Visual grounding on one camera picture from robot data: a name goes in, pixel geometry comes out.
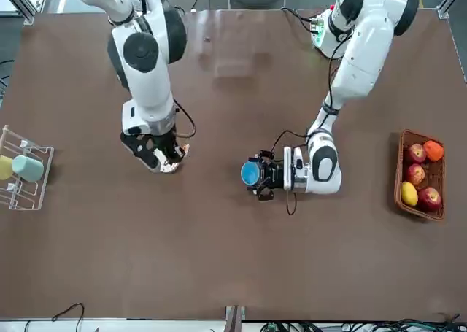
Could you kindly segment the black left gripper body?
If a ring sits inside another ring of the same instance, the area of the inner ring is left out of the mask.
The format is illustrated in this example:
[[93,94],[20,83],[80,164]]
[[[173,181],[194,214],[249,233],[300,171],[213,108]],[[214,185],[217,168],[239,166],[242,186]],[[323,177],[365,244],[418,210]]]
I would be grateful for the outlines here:
[[262,157],[260,160],[260,185],[273,189],[284,188],[284,164],[282,160]]

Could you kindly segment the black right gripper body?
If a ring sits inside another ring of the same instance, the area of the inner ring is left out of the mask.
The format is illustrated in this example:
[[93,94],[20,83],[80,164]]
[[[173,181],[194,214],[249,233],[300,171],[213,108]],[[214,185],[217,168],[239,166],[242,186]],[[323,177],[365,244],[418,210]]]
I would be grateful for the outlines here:
[[150,139],[153,142],[154,153],[162,155],[162,151],[166,150],[168,153],[170,153],[170,156],[173,158],[174,147],[178,145],[176,136],[173,132],[170,131],[160,136],[150,135]]

